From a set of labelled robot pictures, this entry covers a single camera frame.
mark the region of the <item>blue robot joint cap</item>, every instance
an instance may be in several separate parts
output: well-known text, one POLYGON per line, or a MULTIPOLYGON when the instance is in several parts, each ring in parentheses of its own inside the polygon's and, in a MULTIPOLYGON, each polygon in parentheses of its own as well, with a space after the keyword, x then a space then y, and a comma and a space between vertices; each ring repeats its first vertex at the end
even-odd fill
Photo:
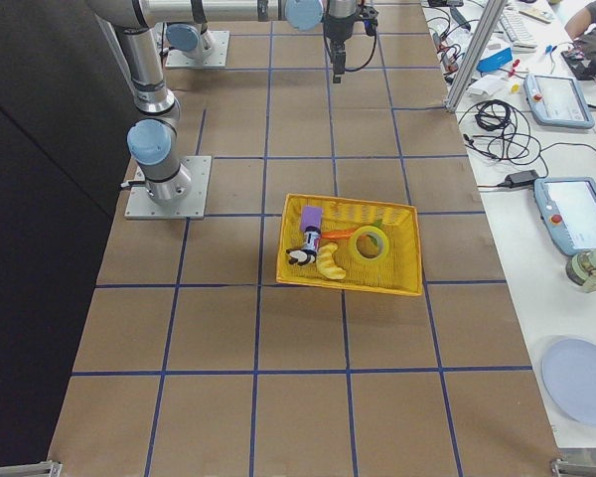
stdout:
POLYGON ((162 162, 172 148, 168 127, 155 119, 143 119, 128 131, 128 149, 143 166, 162 162))

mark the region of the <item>yellow tape roll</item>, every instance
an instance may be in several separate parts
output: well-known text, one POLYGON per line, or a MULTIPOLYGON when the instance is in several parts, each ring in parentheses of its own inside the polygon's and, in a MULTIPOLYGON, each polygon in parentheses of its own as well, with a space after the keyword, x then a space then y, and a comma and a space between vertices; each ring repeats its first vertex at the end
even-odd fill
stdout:
POLYGON ((351 254, 352 259, 358 263, 370 264, 382 261, 388 255, 389 250, 390 243, 388 242, 388 237, 382 230, 374 226, 360 227, 349 238, 349 253, 351 254), (377 252, 375 256, 367 256, 366 254, 362 254, 358 247, 358 240, 360 237, 366 236, 372 238, 374 240, 374 244, 376 244, 377 252))

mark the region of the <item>screen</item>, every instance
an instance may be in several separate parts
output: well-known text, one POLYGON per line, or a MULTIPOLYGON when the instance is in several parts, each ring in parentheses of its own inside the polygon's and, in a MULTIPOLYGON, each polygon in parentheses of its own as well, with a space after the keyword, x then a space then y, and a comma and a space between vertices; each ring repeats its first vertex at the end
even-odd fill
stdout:
POLYGON ((556 203, 574 248, 596 248, 596 196, 589 182, 548 182, 547 194, 556 203))
POLYGON ((549 119, 586 121, 587 116, 574 89, 574 83, 565 78, 535 77, 543 96, 541 103, 549 119))

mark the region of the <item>person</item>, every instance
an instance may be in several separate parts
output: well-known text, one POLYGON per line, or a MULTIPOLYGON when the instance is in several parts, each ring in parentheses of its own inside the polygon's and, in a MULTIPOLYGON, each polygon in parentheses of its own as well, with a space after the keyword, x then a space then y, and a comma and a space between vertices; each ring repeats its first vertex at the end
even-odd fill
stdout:
POLYGON ((583 52, 585 58, 596 55, 596 28, 587 32, 592 24, 596 24, 596 0, 578 11, 565 25, 565 31, 574 40, 574 46, 583 52))

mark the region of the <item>keyboard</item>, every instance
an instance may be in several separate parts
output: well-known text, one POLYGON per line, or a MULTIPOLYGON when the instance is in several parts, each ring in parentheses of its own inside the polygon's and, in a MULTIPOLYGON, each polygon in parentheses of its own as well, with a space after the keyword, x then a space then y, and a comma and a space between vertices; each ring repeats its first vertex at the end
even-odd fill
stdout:
POLYGON ((538 44, 523 24, 522 16, 511 10, 505 10, 499 20, 506 35, 510 39, 515 52, 534 52, 538 44))

